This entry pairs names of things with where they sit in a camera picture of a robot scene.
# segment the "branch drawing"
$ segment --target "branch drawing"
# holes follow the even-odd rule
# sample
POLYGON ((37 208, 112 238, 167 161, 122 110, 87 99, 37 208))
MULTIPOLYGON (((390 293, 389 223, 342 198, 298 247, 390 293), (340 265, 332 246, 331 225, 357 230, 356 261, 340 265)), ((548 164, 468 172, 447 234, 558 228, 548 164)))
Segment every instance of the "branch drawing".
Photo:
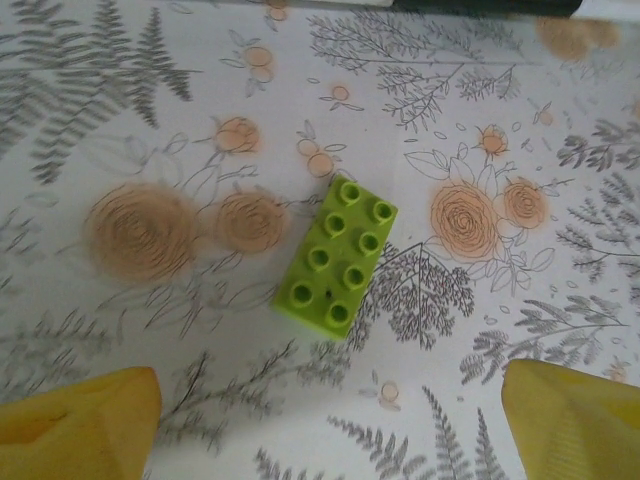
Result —
POLYGON ((178 378, 174 396, 167 402, 160 419, 159 438, 175 443, 186 438, 204 440, 209 448, 219 450, 227 421, 209 423, 205 410, 211 404, 223 412, 244 407, 258 418, 277 415, 284 399, 271 393, 278 380, 297 379, 302 386, 317 383, 340 387, 351 367, 347 350, 326 341, 311 345, 307 355, 300 355, 295 340, 282 347, 261 353, 249 365, 243 377, 234 377, 225 386, 214 388, 211 369, 215 358, 203 351, 186 368, 176 372, 178 378))
POLYGON ((0 336, 0 402, 78 382, 89 375, 84 366, 109 353, 112 338, 97 320, 73 310, 62 322, 46 311, 33 328, 19 326, 0 336))
POLYGON ((595 169, 597 172, 620 165, 625 170, 635 170, 640 166, 640 123, 627 122, 626 126, 616 125, 605 119, 598 119, 594 132, 595 144, 581 135, 568 135, 564 147, 558 150, 560 166, 595 169))
POLYGON ((473 292, 462 268, 447 269, 422 242, 402 251, 388 244, 347 345, 355 350, 364 348, 371 325, 387 312, 398 342, 417 340, 420 348, 431 350, 438 336, 453 334, 452 306, 465 317, 473 313, 473 292))
POLYGON ((72 149, 129 107, 157 128, 158 85, 191 100, 193 71, 172 62, 157 8, 134 45, 116 0, 100 0, 88 28, 64 18, 63 4, 52 0, 11 6, 17 23, 29 28, 11 36, 10 49, 0 55, 0 63, 25 65, 0 68, 0 159, 44 121, 31 152, 40 183, 55 182, 72 149))
POLYGON ((419 125, 428 130, 429 123, 437 122, 455 78, 462 98, 477 101, 495 95, 509 100, 519 94, 514 70, 531 65, 522 59, 522 41, 489 21, 473 27, 467 23, 467 35, 433 20, 395 12, 357 11, 337 19, 315 15, 309 24, 316 56, 355 74, 377 67, 378 88, 392 97, 383 111, 395 117, 398 126, 416 133, 419 125), (486 59, 477 42, 489 38, 518 58, 486 59))
POLYGON ((613 263, 629 281, 629 301, 640 305, 640 187, 622 175, 611 174, 603 180, 600 202, 586 198, 578 208, 569 207, 572 217, 587 233, 568 224, 556 232, 558 241, 578 252, 573 267, 598 283, 607 264, 613 263))
POLYGON ((533 358, 573 367, 582 362, 591 365, 603 349, 605 331, 626 328, 618 319, 620 305, 592 295, 567 297, 569 305, 558 308, 538 300, 525 300, 535 308, 520 310, 524 318, 516 327, 526 327, 523 340, 510 341, 502 330, 480 332, 473 350, 460 363, 462 384, 482 377, 489 382, 499 370, 504 371, 514 358, 533 358))
MULTIPOLYGON (((407 456, 409 438, 401 442, 395 433, 385 440, 382 429, 363 427, 353 422, 329 417, 327 422, 346 433, 349 438, 369 453, 369 461, 375 465, 380 480, 472 480, 471 461, 457 439, 454 426, 444 412, 440 402, 427 387, 422 387, 432 409, 435 424, 436 457, 438 465, 430 468, 425 454, 407 456)), ((507 480, 498 459, 484 420, 482 410, 478 408, 478 436, 476 438, 476 480, 507 480)))

